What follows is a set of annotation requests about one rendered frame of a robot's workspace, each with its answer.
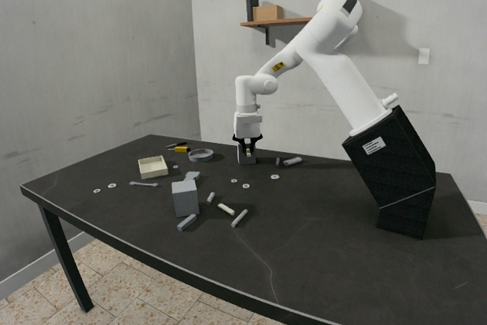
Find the grey round dish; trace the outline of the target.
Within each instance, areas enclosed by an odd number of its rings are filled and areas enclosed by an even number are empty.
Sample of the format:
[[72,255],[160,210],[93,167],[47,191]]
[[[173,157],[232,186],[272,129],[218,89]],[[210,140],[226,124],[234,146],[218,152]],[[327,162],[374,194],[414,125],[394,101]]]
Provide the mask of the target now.
[[197,149],[191,151],[189,155],[190,161],[193,162],[205,162],[211,160],[213,156],[213,151],[210,149]]

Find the cream rectangular open tray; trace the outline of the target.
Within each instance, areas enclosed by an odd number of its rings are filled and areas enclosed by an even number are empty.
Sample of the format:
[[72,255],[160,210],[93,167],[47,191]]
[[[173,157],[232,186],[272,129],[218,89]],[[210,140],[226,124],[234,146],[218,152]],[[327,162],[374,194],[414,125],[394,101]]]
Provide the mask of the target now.
[[145,159],[138,160],[140,171],[143,172],[141,173],[141,178],[146,179],[150,177],[158,177],[158,176],[168,174],[167,166],[164,162],[164,159],[163,161],[162,159],[163,159],[162,156],[157,156],[153,158],[145,158]]

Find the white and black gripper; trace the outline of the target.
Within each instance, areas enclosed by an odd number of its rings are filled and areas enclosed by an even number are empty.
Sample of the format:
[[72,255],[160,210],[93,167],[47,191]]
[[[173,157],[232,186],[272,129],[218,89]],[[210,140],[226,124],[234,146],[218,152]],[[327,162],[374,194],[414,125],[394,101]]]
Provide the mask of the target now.
[[250,138],[250,153],[252,155],[254,144],[263,138],[260,132],[260,123],[237,124],[236,115],[240,115],[240,113],[236,111],[234,114],[234,135],[232,139],[242,145],[242,152],[246,156],[247,147],[244,138]]

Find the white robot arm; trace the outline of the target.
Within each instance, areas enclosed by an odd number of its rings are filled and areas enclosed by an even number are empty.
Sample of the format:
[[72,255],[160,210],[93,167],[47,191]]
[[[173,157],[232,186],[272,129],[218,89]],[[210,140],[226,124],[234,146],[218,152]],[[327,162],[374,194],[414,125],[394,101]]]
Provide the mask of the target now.
[[[236,78],[237,124],[260,123],[256,95],[271,95],[277,79],[304,60],[320,77],[353,130],[365,131],[389,115],[397,94],[380,100],[350,58],[338,51],[358,32],[362,7],[358,0],[322,0],[305,28],[254,76]],[[261,76],[262,75],[262,76]],[[258,77],[256,77],[258,76]]]

